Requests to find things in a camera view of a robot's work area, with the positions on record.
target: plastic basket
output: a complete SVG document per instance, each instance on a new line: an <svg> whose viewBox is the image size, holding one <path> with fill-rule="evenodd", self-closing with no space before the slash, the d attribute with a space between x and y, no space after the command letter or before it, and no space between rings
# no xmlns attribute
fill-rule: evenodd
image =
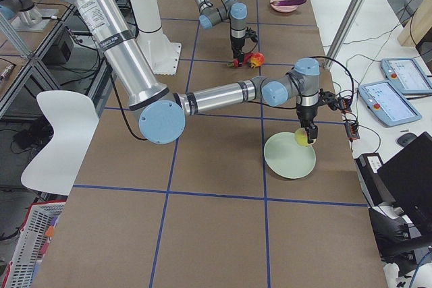
<svg viewBox="0 0 432 288"><path fill-rule="evenodd" d="M36 203L30 206L14 255L7 266L2 288L31 287L36 261L43 258L40 250L47 241L45 232L53 217L59 216L64 206L65 202Z"/></svg>

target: black mouse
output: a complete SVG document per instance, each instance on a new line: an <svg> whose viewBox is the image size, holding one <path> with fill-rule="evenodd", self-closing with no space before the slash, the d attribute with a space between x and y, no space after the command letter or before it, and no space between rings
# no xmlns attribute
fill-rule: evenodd
<svg viewBox="0 0 432 288"><path fill-rule="evenodd" d="M401 146L407 146L409 143L414 141L417 138L417 135L414 133L405 133L401 137L398 138L397 142Z"/></svg>

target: floor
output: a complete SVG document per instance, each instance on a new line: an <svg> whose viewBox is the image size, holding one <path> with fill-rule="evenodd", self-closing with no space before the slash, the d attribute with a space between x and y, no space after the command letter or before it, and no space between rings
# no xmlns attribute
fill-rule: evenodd
<svg viewBox="0 0 432 288"><path fill-rule="evenodd" d="M388 0L395 12L398 12L403 8L404 0ZM82 71L87 70L93 65L95 60L94 55L88 51L83 51L80 48L75 48L76 57L74 57L67 66L72 69L81 69ZM52 69L52 72L56 74L60 82L66 82L75 77L75 74L68 73L64 70ZM70 88L67 90L78 90L83 91L88 86L87 81L83 80L78 83L68 85ZM34 85L28 85L29 90L32 92ZM16 100L16 103L11 107L11 115L16 112L25 111L28 114L39 115L40 111L36 105L33 96L37 92L29 93L29 91L23 91L20 97ZM28 127L27 123L0 123L1 129L22 129ZM34 152L26 151L21 152L12 144L12 136L14 131L0 132L0 153L2 156L0 162L0 183L9 185L20 184L20 174L24 170L26 164L31 159ZM26 214L26 208L34 200L34 194L20 191L1 191L0 192L0 236L4 233L4 236L9 235L15 231L16 227L19 227ZM9 260L14 250L14 240L0 241L0 260L4 258Z"/></svg>

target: metal pole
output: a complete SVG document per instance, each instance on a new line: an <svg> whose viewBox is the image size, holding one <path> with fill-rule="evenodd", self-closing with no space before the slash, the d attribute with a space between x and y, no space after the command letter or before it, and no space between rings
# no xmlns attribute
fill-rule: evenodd
<svg viewBox="0 0 432 288"><path fill-rule="evenodd" d="M22 40L20 35L15 31L14 27L3 17L0 13L0 31L6 35L7 39L12 43L12 45L20 52L20 54L31 59L33 56L32 51L28 48L27 44Z"/></svg>
<svg viewBox="0 0 432 288"><path fill-rule="evenodd" d="M351 26L354 23L354 20L356 19L356 16L360 11L360 8L362 7L364 1L365 0L351 0L351 3L346 10L344 19L342 20L342 23L340 24L339 29L336 32L335 38L333 39L333 42L327 53L328 57L335 59L338 55L340 48L342 47L348 35L348 32L350 31ZM330 60L325 60L324 68L327 70L330 69L332 63L333 62Z"/></svg>

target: gray floor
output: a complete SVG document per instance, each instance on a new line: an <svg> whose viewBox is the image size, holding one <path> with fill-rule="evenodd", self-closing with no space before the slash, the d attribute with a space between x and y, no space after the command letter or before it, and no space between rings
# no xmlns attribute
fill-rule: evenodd
<svg viewBox="0 0 432 288"><path fill-rule="evenodd" d="M404 0L388 0L389 4L395 11L399 12L404 6ZM84 40L89 46L92 46L91 40ZM51 67L51 71L59 83L67 82L68 80L78 79L80 76L85 76L91 72L85 72L93 66L95 62L95 54L91 51L87 51L83 48L74 48L74 55L70 62L67 63L67 67L74 69L78 72L70 72L64 69L58 69ZM66 90L84 92L88 87L88 80L82 80L79 82L72 82L65 86ZM41 112L36 104L35 96L39 90L31 82L28 84L29 91L23 90L17 100L14 102L8 114L16 115L19 113L25 113L27 115L40 115ZM3 123L0 122L0 129L10 128L21 130L28 128L27 123ZM26 167L29 160L34 155L34 151L22 152L15 144L12 143L15 132L6 131L0 132L0 153L2 159L0 159L0 186L3 184L8 185L20 185L20 175ZM4 233L4 236L9 235L15 231L16 227L19 227L24 220L26 214L26 208L34 200L34 194L28 192L16 192L16 191L0 191L0 236ZM2 258L7 261L10 260L14 250L15 240L0 241L0 260Z"/></svg>

